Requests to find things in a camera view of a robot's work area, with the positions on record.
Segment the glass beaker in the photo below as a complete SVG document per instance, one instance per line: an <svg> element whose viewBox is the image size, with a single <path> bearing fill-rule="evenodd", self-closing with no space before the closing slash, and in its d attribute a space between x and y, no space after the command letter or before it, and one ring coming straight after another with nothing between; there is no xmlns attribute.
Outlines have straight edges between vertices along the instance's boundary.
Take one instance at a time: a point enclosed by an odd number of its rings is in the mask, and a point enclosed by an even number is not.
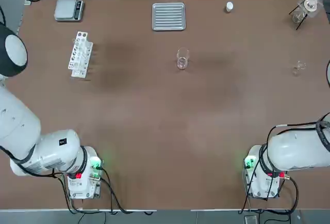
<svg viewBox="0 0 330 224"><path fill-rule="evenodd" d="M186 47L181 47L177 51L177 67L180 70L184 70L188 66L188 59L189 59L189 50Z"/></svg>
<svg viewBox="0 0 330 224"><path fill-rule="evenodd" d="M306 63L299 60L292 68L292 74L293 76L299 76L301 73L301 70L306 69Z"/></svg>

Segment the digital scale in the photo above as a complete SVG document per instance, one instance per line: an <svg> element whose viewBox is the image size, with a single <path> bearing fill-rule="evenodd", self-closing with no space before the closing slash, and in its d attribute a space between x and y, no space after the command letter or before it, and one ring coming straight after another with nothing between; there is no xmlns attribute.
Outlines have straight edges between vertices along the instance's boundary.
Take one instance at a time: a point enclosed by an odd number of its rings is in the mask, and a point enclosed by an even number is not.
<svg viewBox="0 0 330 224"><path fill-rule="evenodd" d="M56 21L80 21L84 2L78 0L58 0L54 17Z"/></svg>

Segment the metal tray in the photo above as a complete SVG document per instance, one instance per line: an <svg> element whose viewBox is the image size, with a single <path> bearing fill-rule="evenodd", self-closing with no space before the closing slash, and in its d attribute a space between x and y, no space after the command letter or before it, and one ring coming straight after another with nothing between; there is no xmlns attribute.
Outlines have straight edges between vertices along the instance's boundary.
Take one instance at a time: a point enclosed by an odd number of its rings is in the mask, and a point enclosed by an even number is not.
<svg viewBox="0 0 330 224"><path fill-rule="evenodd" d="M184 30L186 28L184 3L155 3L152 13L152 29L155 31Z"/></svg>

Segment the brown table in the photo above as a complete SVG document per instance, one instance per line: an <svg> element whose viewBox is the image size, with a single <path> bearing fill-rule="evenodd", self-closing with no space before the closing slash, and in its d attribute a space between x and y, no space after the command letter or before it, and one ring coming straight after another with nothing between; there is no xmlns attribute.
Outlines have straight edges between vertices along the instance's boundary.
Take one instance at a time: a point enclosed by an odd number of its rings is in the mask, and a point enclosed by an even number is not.
<svg viewBox="0 0 330 224"><path fill-rule="evenodd" d="M166 0L84 1L81 23L55 22L56 0L26 7L20 36L29 64L7 85L43 133L72 128L97 150L124 208L239 209L249 148L276 124L329 110L323 10L295 31L288 13L297 0L176 0L186 4L186 30L156 33L151 6ZM67 69L77 31L94 42L86 80ZM181 46L191 51L186 71L176 67ZM294 77L298 60L307 69ZM56 180L19 178L4 154L0 162L0 209L66 208ZM330 208L329 169L291 175L299 208ZM290 208L294 191L286 185L279 199L252 207ZM109 209L107 190L83 206Z"/></svg>

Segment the robotic arm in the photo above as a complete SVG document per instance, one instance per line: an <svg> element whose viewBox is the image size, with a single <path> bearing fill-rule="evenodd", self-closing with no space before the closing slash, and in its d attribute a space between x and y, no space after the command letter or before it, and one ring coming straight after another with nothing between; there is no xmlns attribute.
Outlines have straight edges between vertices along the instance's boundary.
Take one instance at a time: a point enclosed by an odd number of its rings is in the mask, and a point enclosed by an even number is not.
<svg viewBox="0 0 330 224"><path fill-rule="evenodd" d="M0 149L16 175L54 169L67 175L71 198L99 197L102 161L95 150L80 146L73 130L41 135L38 117L5 87L4 80L22 72L27 62L22 40L0 24Z"/></svg>
<svg viewBox="0 0 330 224"><path fill-rule="evenodd" d="M303 127L273 136L267 144L254 145L244 160L245 183L250 196L278 196L281 174L290 170L330 166L330 114Z"/></svg>

